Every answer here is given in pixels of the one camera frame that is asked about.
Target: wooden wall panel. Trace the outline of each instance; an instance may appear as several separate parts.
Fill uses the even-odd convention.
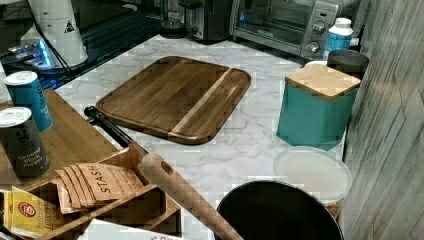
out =
[[[374,0],[370,59],[346,138],[345,239],[424,239],[424,3]]]

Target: water bottle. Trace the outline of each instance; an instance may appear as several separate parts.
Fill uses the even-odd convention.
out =
[[[327,60],[331,51],[349,48],[353,33],[353,29],[350,28],[351,23],[352,21],[347,18],[336,19],[334,26],[328,30],[323,60]]]

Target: white container lid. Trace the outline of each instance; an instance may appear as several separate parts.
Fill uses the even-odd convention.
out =
[[[305,64],[305,67],[312,65],[312,64],[321,64],[321,65],[327,66],[327,61],[311,61],[311,62],[308,62],[307,64]]]
[[[352,175],[342,161],[312,147],[292,147],[281,153],[274,162],[274,174],[326,205],[344,198],[352,186]]]
[[[0,128],[19,125],[31,117],[31,110],[25,107],[13,107],[0,111]]]
[[[337,18],[334,25],[340,28],[350,28],[351,23],[352,21],[348,18]]]
[[[37,74],[31,71],[21,71],[12,73],[4,79],[7,85],[23,85],[31,83],[37,79]]]

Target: toaster oven door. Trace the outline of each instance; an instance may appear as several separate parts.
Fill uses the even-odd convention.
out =
[[[269,39],[265,45],[300,55],[313,5],[313,0],[235,1],[230,33],[259,43]]]

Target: marble countertop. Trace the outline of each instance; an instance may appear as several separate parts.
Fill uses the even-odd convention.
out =
[[[147,151],[166,159],[213,207],[242,183],[273,179],[274,159],[291,147],[276,136],[284,77],[301,68],[300,63],[231,41],[206,46],[189,39],[155,36],[56,91],[83,115],[86,106],[95,105],[101,97],[166,56],[242,69],[251,75],[251,86],[217,136],[206,144],[181,145],[123,130]],[[213,239],[213,234],[186,211],[182,225],[185,239]]]

